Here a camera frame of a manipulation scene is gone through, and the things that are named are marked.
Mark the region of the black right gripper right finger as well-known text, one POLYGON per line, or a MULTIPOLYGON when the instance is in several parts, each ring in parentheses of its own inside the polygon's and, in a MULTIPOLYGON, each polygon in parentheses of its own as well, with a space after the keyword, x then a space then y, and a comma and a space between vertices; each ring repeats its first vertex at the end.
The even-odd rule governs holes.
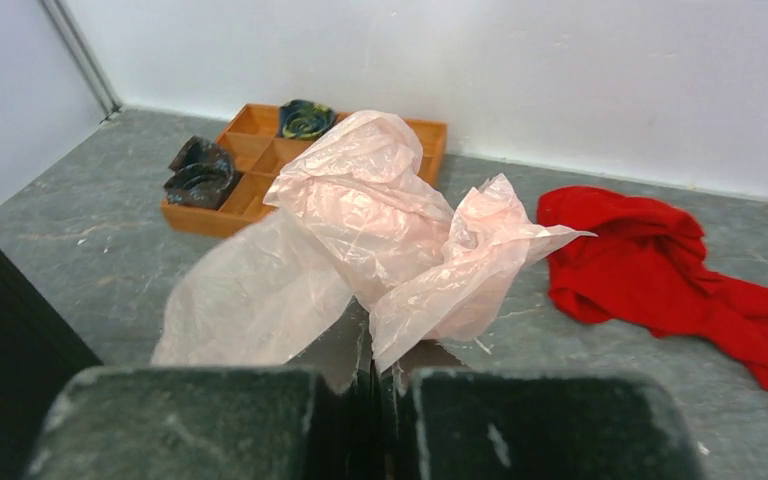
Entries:
POLYGON ((631 372, 472 369, 424 341, 377 385, 399 479, 702 479, 676 402, 631 372))

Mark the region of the black plastic trash bin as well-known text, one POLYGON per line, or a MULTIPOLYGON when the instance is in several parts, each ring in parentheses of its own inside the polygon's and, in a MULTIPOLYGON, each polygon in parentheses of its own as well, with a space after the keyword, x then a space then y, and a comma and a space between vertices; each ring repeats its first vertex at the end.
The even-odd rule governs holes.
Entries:
POLYGON ((100 362, 0 249, 0 479, 22 475, 57 394, 100 362))

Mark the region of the rolled dark belt left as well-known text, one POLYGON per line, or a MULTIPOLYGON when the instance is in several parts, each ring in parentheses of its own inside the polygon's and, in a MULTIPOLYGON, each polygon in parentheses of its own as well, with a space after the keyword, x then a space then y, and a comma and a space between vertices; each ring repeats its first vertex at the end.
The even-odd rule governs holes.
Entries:
POLYGON ((219 210, 242 178, 228 150, 197 135, 184 143, 168 169, 166 201, 207 210, 219 210))

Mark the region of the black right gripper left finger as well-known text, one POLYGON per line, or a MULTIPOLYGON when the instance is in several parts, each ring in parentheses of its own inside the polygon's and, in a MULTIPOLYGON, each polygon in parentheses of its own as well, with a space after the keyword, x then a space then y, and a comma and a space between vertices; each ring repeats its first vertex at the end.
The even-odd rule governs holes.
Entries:
POLYGON ((357 479, 367 311, 275 367, 92 367, 52 403, 27 479, 357 479))

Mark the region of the rolled dark belt green yellow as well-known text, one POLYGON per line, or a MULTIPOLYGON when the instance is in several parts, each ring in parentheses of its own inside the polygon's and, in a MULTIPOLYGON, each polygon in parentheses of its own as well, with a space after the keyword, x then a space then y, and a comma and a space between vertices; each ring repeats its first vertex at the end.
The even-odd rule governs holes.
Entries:
POLYGON ((337 112, 317 102, 294 99, 278 109, 276 136, 284 139, 315 141, 337 122, 337 112))

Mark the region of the red cloth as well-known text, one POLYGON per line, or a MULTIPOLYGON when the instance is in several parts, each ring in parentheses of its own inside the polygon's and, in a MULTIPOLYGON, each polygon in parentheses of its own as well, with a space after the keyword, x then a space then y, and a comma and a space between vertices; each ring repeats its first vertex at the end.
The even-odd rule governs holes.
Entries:
POLYGON ((586 233, 548 258, 558 310, 585 324, 623 320, 657 338, 703 338, 768 390, 768 287, 709 270, 692 215, 660 200, 571 186, 543 194, 537 218, 586 233))

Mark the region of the aluminium frame post left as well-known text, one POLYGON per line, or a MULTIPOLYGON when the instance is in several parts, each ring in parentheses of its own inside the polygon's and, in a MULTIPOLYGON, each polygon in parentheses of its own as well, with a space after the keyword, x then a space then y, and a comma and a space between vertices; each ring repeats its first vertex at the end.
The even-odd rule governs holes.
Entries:
POLYGON ((48 18, 69 50, 85 82, 105 114, 114 118, 123 107, 122 100, 113 88, 77 19, 65 1, 40 0, 48 18))

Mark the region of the pink plastic trash bag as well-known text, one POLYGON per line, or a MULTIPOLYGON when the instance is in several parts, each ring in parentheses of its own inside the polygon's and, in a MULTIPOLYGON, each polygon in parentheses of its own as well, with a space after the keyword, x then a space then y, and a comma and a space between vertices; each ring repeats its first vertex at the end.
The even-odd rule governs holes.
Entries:
POLYGON ((152 363, 280 365, 351 300, 368 311, 382 369, 423 340, 479 337, 520 270, 579 232, 532 222, 503 175, 451 206, 421 179, 421 153, 396 115, 337 124, 280 171, 263 220, 175 285, 152 363))

